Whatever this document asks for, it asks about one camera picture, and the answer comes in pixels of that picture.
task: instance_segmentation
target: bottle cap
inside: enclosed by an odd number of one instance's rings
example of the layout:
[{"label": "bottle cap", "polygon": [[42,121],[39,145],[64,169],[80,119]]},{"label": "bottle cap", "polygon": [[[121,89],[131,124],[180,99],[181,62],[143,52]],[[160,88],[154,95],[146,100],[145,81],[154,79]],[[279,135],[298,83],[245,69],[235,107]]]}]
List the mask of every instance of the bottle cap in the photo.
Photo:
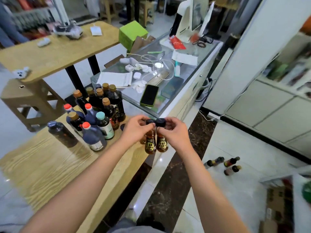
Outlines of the bottle cap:
[{"label": "bottle cap", "polygon": [[154,119],[148,119],[146,121],[146,125],[150,124],[150,123],[155,123],[156,121]]},{"label": "bottle cap", "polygon": [[69,110],[69,109],[71,109],[71,108],[72,108],[72,106],[71,106],[70,104],[64,105],[64,109],[65,109],[65,110]]},{"label": "bottle cap", "polygon": [[82,127],[84,129],[90,129],[91,128],[91,124],[89,122],[84,122],[84,123],[82,123]]},{"label": "bottle cap", "polygon": [[104,120],[105,119],[105,113],[100,111],[96,114],[96,117],[99,119],[99,120]]},{"label": "bottle cap", "polygon": [[97,93],[98,96],[101,96],[104,92],[103,92],[103,90],[101,88],[97,88],[96,89],[96,93]]},{"label": "bottle cap", "polygon": [[109,85],[109,89],[112,91],[112,92],[115,92],[117,90],[116,86],[114,84],[111,84]]},{"label": "bottle cap", "polygon": [[81,97],[81,96],[82,96],[82,93],[80,92],[80,90],[75,90],[75,91],[73,92],[73,96],[74,96],[75,98],[78,98],[78,97]]},{"label": "bottle cap", "polygon": [[92,108],[92,106],[91,106],[90,103],[87,103],[87,104],[85,104],[84,106],[85,106],[85,108],[86,108],[87,110],[90,110],[90,109]]},{"label": "bottle cap", "polygon": [[56,121],[49,121],[48,122],[48,127],[54,127],[56,126],[57,122]]},{"label": "bottle cap", "polygon": [[76,112],[70,112],[68,113],[68,117],[71,119],[71,120],[76,120],[79,118],[79,115],[76,113]]},{"label": "bottle cap", "polygon": [[103,98],[103,105],[110,105],[110,100],[107,97]]},{"label": "bottle cap", "polygon": [[103,83],[103,90],[109,90],[109,84]]},{"label": "bottle cap", "polygon": [[94,90],[92,87],[87,87],[86,89],[86,92],[90,95],[90,94],[94,94]]},{"label": "bottle cap", "polygon": [[155,125],[156,125],[157,127],[165,127],[165,125],[166,125],[166,120],[163,119],[163,118],[159,118],[159,119],[157,119],[157,120],[155,121]]}]

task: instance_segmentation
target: wooden table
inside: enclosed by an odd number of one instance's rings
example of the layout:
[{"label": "wooden table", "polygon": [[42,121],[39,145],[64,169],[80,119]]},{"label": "wooden table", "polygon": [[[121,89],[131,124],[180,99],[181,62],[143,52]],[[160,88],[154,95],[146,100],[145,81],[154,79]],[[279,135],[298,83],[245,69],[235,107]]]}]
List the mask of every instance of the wooden table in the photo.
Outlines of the wooden table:
[{"label": "wooden table", "polygon": [[[3,175],[18,188],[34,212],[104,153],[93,152],[66,123],[66,116],[62,115],[57,121],[64,123],[80,141],[73,148],[66,148],[44,128],[0,160]],[[121,130],[116,130],[115,137],[107,141],[107,147],[120,135]],[[124,154],[80,226],[79,233],[93,233],[147,156],[144,145],[139,142]]]},{"label": "wooden table", "polygon": [[[102,36],[92,36],[90,27],[100,26]],[[65,36],[48,36],[51,43],[39,48],[42,39],[26,42],[0,51],[0,62],[10,71],[28,66],[32,72],[23,82],[33,82],[66,69],[76,89],[87,95],[73,64],[88,58],[93,75],[100,72],[95,54],[119,43],[119,29],[103,21],[82,26],[83,35],[78,40]]]}]

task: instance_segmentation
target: red package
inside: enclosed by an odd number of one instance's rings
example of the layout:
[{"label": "red package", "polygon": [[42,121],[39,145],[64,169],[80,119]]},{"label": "red package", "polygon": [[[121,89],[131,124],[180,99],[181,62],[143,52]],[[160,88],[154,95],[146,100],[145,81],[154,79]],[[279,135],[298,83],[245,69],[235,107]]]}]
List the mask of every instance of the red package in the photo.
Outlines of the red package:
[{"label": "red package", "polygon": [[185,46],[183,45],[183,43],[181,42],[181,40],[179,40],[176,36],[171,36],[169,37],[169,39],[171,40],[171,43],[173,44],[174,48],[176,50],[185,50]]}]

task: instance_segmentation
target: glass countertop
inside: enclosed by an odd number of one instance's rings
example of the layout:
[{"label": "glass countertop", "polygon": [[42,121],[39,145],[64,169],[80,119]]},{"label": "glass countertop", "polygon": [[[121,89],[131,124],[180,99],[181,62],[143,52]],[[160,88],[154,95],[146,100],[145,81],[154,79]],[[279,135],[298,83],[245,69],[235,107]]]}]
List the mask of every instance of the glass countertop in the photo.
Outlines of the glass countertop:
[{"label": "glass countertop", "polygon": [[[142,75],[140,79],[134,79],[132,78],[132,85],[136,81],[141,81],[142,79],[147,82],[147,84],[156,85],[159,87],[158,94],[154,103],[153,107],[147,107],[140,105],[140,99],[143,95],[143,92],[138,93],[135,89],[132,87],[127,88],[118,88],[122,92],[123,99],[130,102],[131,104],[139,107],[139,109],[145,111],[146,113],[152,115],[153,117],[158,118],[164,110],[169,106],[169,104],[173,101],[173,99],[176,97],[176,95],[181,91],[181,89],[186,85],[186,83],[189,81],[190,78],[196,73],[196,71],[200,68],[204,60],[212,53],[212,51],[216,48],[219,41],[214,41],[211,44],[206,44],[205,48],[201,48],[197,45],[192,45],[192,43],[184,44],[187,48],[186,50],[177,50],[180,53],[184,54],[190,54],[198,56],[198,65],[197,66],[191,66],[187,64],[181,64],[180,66],[180,76],[175,77],[174,76],[174,65],[175,61],[172,60],[172,54],[173,50],[163,46],[160,44],[160,41],[163,42],[166,39],[168,39],[169,33],[166,33],[150,44],[146,45],[145,47],[140,48],[138,51],[135,52],[137,55],[128,55],[127,58],[135,58],[138,62],[141,64],[145,64],[151,67],[152,70],[157,71],[157,75],[144,73],[142,70],[134,70],[133,75],[135,72],[140,72]],[[143,58],[139,55],[146,55],[148,54],[148,51],[164,51],[163,53],[159,54],[152,54],[152,56],[146,56],[151,61],[146,61],[146,58]],[[157,68],[156,66],[149,64],[149,63],[158,63],[159,59],[162,58],[164,60],[163,62],[167,65],[169,70],[166,69],[166,67]],[[125,69],[125,65],[117,62],[111,67],[104,69],[102,72],[112,72],[112,73],[128,73],[128,71]],[[161,77],[157,77],[159,75],[166,75],[169,73],[166,77],[162,77],[165,80],[161,80]],[[98,81],[99,74],[96,74],[91,77],[91,83],[93,87],[95,88],[96,82]]]}]

